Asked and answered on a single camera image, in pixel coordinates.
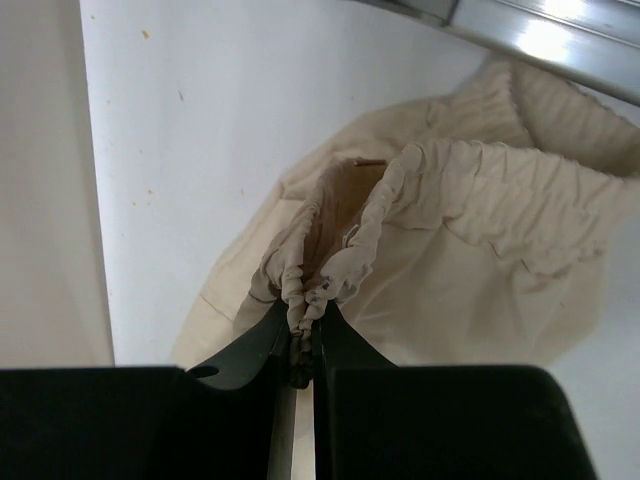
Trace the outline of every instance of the beige fabric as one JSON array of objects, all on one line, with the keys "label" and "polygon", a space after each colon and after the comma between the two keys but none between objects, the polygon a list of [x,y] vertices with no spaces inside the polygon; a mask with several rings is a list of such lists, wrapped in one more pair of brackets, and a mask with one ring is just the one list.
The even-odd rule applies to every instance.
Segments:
[{"label": "beige fabric", "polygon": [[335,298],[398,364],[546,364],[600,317],[639,163],[635,126],[521,64],[365,115],[282,178],[212,270],[173,360],[212,355],[282,294],[303,353]]}]

